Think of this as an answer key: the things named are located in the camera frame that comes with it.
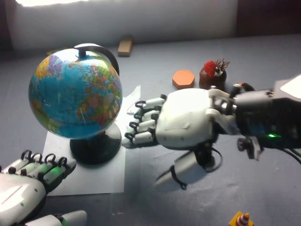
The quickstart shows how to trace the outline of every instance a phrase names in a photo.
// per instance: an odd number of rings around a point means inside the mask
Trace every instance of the toy traffic cone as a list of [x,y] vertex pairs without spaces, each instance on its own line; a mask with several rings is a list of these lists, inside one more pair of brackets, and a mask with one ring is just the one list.
[[249,218],[249,213],[238,212],[230,221],[229,226],[254,226],[254,223]]

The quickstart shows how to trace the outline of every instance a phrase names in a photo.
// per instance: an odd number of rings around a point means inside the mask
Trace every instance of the globe stand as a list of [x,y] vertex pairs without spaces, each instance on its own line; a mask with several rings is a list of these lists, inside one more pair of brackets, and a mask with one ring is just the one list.
[[88,139],[70,140],[70,149],[74,158],[81,163],[96,165],[111,160],[121,146],[121,132],[113,123],[108,129]]

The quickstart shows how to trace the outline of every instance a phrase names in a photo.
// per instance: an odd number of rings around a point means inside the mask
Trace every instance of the strawberry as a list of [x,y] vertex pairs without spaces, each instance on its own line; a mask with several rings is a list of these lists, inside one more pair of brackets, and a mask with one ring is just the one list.
[[214,77],[216,64],[213,60],[209,60],[207,63],[205,63],[203,68],[209,78]]

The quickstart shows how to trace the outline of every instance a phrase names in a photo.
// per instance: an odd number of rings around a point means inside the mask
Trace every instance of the table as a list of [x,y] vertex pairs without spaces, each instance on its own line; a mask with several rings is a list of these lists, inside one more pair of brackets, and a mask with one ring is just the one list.
[[[301,35],[159,43],[134,46],[130,58],[117,58],[124,95],[141,85],[142,99],[175,91],[176,70],[196,76],[210,59],[230,61],[227,85],[247,82],[256,89],[301,73]],[[117,54],[117,48],[111,48]],[[46,56],[41,53],[0,56],[0,165],[25,149],[42,152],[46,130],[31,113],[30,77]],[[127,150],[125,192],[48,197],[39,216],[85,210],[89,226],[219,226],[238,211],[249,212],[258,226],[300,224],[301,166],[291,156],[266,149],[260,161],[236,147],[237,137],[220,136],[214,145],[224,157],[216,172],[168,193],[152,187],[156,177],[183,152],[161,146]]]

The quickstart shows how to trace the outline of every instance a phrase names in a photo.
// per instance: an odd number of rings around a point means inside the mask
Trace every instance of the africa on globe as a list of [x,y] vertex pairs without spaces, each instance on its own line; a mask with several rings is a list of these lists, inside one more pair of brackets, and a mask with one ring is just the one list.
[[45,58],[28,91],[31,109],[48,131],[69,139],[93,137],[116,119],[122,104],[119,75],[103,56],[65,49]]

